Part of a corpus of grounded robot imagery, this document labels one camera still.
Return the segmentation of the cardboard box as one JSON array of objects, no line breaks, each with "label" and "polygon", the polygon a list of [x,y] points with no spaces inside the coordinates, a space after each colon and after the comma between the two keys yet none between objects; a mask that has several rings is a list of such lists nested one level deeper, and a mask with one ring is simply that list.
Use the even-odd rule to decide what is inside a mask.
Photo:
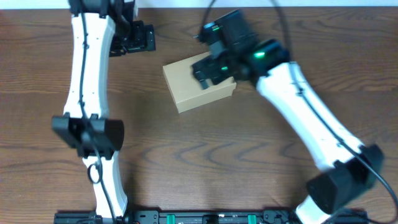
[{"label": "cardboard box", "polygon": [[209,83],[203,90],[192,75],[192,64],[209,56],[208,52],[163,66],[163,73],[178,113],[229,97],[236,89],[236,82],[228,78],[218,85]]}]

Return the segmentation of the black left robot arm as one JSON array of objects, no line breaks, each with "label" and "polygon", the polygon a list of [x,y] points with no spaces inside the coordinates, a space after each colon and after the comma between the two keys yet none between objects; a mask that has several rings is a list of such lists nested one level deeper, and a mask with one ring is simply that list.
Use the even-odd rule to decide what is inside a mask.
[{"label": "black left robot arm", "polygon": [[52,130],[86,166],[96,197],[92,212],[58,212],[54,223],[131,223],[119,169],[124,123],[109,117],[111,57],[155,50],[154,28],[138,21],[135,1],[70,1],[73,60],[70,89]]}]

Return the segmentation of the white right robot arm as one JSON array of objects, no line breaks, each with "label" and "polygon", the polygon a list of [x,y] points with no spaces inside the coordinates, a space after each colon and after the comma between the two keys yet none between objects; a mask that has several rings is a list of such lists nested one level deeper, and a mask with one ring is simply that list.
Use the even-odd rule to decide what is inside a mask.
[{"label": "white right robot arm", "polygon": [[376,181],[383,181],[380,148],[365,146],[338,121],[278,41],[249,45],[241,52],[211,53],[192,69],[204,89],[229,77],[251,81],[305,144],[321,173],[307,182],[308,196],[295,209],[300,223],[330,220]]}]

